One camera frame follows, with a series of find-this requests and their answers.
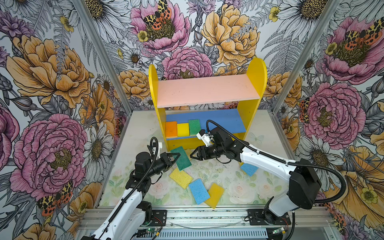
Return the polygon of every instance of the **blue sponge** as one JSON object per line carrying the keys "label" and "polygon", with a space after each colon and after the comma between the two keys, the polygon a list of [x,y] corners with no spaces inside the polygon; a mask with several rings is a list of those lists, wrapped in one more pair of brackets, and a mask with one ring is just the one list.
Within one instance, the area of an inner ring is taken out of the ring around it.
{"label": "blue sponge", "polygon": [[201,204],[210,198],[201,179],[197,179],[196,181],[190,183],[189,188],[191,189],[192,195],[197,204]]}
{"label": "blue sponge", "polygon": [[246,174],[248,174],[249,176],[252,176],[253,174],[255,174],[256,170],[258,169],[258,167],[253,166],[253,165],[248,164],[248,163],[244,163],[240,168],[241,168]]}

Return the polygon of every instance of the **wall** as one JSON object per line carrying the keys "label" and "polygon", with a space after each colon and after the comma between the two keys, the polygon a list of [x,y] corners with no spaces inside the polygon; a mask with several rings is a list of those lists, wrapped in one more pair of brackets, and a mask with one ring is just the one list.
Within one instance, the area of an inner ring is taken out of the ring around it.
{"label": "wall", "polygon": [[0,7],[1,239],[71,240],[127,114],[70,1]]}
{"label": "wall", "polygon": [[[345,177],[345,194],[327,206],[343,237],[351,240],[384,239],[383,5],[372,0],[340,4],[277,112],[299,159]],[[377,34],[369,34],[372,25]],[[364,30],[364,40],[352,40]],[[275,89],[277,80],[271,77],[268,88]],[[296,92],[297,101],[292,99]],[[319,197],[333,196],[340,181],[316,172],[322,182]]]}
{"label": "wall", "polygon": [[[152,19],[156,18],[159,2],[167,3],[171,17],[154,30]],[[154,108],[147,79],[150,64],[155,65],[162,80],[195,78],[244,74],[249,61],[257,56],[266,61],[269,74],[284,75],[273,90],[278,92],[326,2],[131,0],[128,6],[123,1],[86,1],[133,109]],[[117,17],[104,15],[107,9]],[[119,15],[128,15],[129,24]],[[260,108],[271,108],[274,95],[269,93]],[[297,89],[291,104],[300,97]],[[237,102],[230,102],[174,109],[236,107]]]}

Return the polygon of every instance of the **toy shelf unit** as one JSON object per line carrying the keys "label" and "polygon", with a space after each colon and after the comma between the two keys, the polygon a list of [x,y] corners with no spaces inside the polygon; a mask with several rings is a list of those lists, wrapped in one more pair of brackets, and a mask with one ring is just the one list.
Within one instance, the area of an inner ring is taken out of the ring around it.
{"label": "toy shelf unit", "polygon": [[[267,82],[265,62],[254,58],[246,74],[213,76],[159,81],[154,65],[149,66],[149,85],[152,100],[159,119],[165,146],[170,151],[183,146],[194,149],[203,142],[196,136],[166,138],[166,122],[187,123],[199,119],[201,129],[211,119],[235,136],[244,140],[253,121]],[[166,114],[166,108],[207,103],[239,101],[237,109],[194,111],[180,114]]]}

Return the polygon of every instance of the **blue shelf board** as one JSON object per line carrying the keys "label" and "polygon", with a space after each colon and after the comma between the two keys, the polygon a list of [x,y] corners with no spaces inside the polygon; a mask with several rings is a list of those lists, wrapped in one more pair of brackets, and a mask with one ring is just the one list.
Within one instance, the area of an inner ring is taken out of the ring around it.
{"label": "blue shelf board", "polygon": [[[205,122],[210,119],[231,133],[241,133],[246,132],[243,121],[240,117],[237,109],[220,109],[212,111],[203,111],[203,112],[190,112],[190,113],[178,113],[178,114],[168,114],[167,122],[176,121],[177,123],[186,123],[188,120],[198,119],[200,120],[201,129],[207,130]],[[209,129],[212,130],[216,126],[212,123],[209,123]],[[169,138],[167,140],[176,140],[176,139],[185,139],[193,138],[196,136],[190,137],[178,137],[178,138]]]}

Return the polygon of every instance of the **pink shelf board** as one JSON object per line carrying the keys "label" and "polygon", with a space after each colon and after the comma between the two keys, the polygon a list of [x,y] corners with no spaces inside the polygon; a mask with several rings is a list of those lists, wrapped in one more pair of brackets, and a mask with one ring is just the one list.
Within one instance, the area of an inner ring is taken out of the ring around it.
{"label": "pink shelf board", "polygon": [[159,81],[158,108],[259,99],[246,74]]}

